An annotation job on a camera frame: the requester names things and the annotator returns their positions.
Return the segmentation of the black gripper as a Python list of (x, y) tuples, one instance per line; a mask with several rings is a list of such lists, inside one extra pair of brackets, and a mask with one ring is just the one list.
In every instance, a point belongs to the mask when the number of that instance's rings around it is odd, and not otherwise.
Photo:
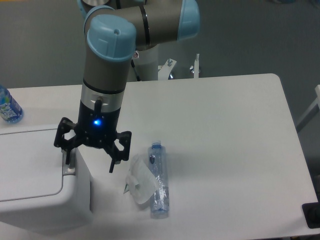
[[(72, 150), (80, 145), (104, 149), (111, 157), (109, 173), (112, 173), (115, 165), (120, 164), (121, 161), (128, 161), (132, 132), (117, 132), (119, 115), (119, 109), (96, 113), (81, 102), (77, 123), (63, 117), (58, 124), (53, 145), (66, 153), (65, 164), (70, 164)], [(75, 135), (66, 139), (65, 134), (70, 133), (71, 130)], [(123, 147), (122, 150), (116, 146), (116, 140)]]

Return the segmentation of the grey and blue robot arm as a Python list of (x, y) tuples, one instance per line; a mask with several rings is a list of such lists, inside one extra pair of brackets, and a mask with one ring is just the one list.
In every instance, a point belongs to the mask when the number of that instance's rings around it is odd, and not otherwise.
[(107, 3), (90, 9), (84, 20), (85, 65), (77, 122), (63, 117), (54, 146), (73, 167), (72, 151), (81, 145), (103, 149), (111, 166), (127, 161), (130, 131), (117, 124), (135, 51), (195, 37), (200, 10), (195, 0), (145, 0), (113, 9)]

